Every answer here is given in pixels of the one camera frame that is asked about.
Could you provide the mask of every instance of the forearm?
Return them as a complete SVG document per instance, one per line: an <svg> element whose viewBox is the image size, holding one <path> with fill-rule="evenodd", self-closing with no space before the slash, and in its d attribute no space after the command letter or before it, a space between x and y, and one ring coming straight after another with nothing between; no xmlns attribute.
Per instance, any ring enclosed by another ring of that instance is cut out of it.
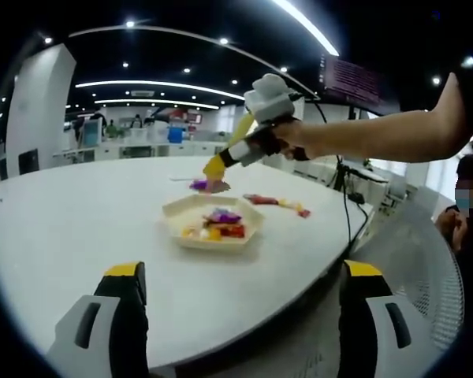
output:
<svg viewBox="0 0 473 378"><path fill-rule="evenodd" d="M413 111L373 120L307 125L305 137L318 156L432 161L446 158L451 150L437 122L434 111Z"/></svg>

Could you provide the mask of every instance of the human arm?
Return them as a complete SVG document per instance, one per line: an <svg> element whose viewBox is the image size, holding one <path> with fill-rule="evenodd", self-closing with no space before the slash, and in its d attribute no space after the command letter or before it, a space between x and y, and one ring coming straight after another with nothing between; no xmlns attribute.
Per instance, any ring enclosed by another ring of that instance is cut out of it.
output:
<svg viewBox="0 0 473 378"><path fill-rule="evenodd" d="M392 161L433 161L450 158L473 135L464 103L459 81L451 73L430 112L411 111L324 125L296 122L278 126L275 134L291 146L304 147L309 158L341 154Z"/></svg>

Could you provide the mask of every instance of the ceiling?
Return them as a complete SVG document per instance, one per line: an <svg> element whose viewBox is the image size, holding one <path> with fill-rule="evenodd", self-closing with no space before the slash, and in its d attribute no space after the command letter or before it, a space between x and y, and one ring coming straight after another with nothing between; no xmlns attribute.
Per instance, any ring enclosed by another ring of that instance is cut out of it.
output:
<svg viewBox="0 0 473 378"><path fill-rule="evenodd" d="M340 58L380 72L397 93L402 110L430 109L441 86L433 75L446 79L450 67L473 54L472 14L462 9L414 6L412 2L369 0L289 0L337 48ZM143 85L106 85L75 88L100 80L157 80L214 88L242 95L251 83L271 69L224 46L184 35L130 28L69 38L90 28L136 25L180 29L245 50L317 91L318 63L326 50L273 0L169 0L167 2L70 2L38 9L18 35L35 32L31 54L46 48L43 37L64 43L76 59L69 93L75 104L91 109L94 100L130 97L126 91L153 90L155 98L209 105L241 103L192 89ZM189 74L183 70L191 69Z"/></svg>

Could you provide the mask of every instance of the white round table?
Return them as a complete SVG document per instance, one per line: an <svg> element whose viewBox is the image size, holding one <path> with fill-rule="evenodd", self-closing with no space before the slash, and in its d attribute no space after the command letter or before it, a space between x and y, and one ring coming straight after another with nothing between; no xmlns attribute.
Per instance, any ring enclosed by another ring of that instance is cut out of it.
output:
<svg viewBox="0 0 473 378"><path fill-rule="evenodd" d="M46 353L54 326L112 265L144 261L150 368L208 354L298 298L348 242L341 193L261 164L234 167L223 195L301 201L312 211L258 206L262 231L240 254L183 250L162 205L190 195L206 157L71 165L0 183L0 288L27 339ZM352 235L364 215L347 201Z"/></svg>

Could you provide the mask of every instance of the hexagonal tray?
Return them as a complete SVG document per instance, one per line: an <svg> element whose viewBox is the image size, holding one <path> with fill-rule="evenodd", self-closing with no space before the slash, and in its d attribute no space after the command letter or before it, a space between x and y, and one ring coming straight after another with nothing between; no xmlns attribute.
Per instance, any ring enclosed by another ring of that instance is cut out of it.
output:
<svg viewBox="0 0 473 378"><path fill-rule="evenodd" d="M209 215L217 207L224 207L242 216L245 226L245 238L222 238L215 242L197 238L182 237L182 230L192 225L201 225L203 215ZM202 250L239 250L263 226L264 216L256 211L249 202L217 195L189 195L178 201L163 206L166 223L172 237L181 246Z"/></svg>

